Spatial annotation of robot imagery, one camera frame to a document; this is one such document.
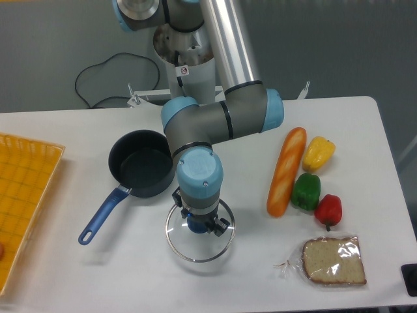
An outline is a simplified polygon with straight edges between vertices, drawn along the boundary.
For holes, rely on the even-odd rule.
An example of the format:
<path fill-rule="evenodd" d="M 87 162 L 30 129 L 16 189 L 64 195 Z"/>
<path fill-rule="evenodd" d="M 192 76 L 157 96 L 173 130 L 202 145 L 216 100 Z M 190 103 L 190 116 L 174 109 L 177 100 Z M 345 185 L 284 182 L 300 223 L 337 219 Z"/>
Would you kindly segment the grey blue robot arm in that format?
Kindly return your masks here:
<path fill-rule="evenodd" d="M 126 31 L 155 28 L 171 99 L 161 112 L 179 182 L 181 215 L 194 233 L 222 235 L 223 168 L 216 143 L 262 133 L 284 120 L 283 102 L 264 87 L 239 1 L 114 1 Z"/>

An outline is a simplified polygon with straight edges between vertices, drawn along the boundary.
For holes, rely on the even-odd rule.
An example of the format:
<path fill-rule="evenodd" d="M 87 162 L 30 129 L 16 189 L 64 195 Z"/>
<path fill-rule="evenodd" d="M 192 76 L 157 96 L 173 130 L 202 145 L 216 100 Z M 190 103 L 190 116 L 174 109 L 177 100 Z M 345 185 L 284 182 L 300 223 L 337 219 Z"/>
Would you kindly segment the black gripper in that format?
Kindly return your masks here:
<path fill-rule="evenodd" d="M 180 188 L 177 187 L 172 193 L 172 198 L 177 207 L 183 207 Z M 192 213 L 183 207 L 180 211 L 181 217 L 186 219 L 189 230 L 206 230 L 207 233 L 213 233 L 215 236 L 222 236 L 230 226 L 230 222 L 224 218 L 218 218 L 218 206 L 209 213 L 201 214 L 202 209 Z"/>

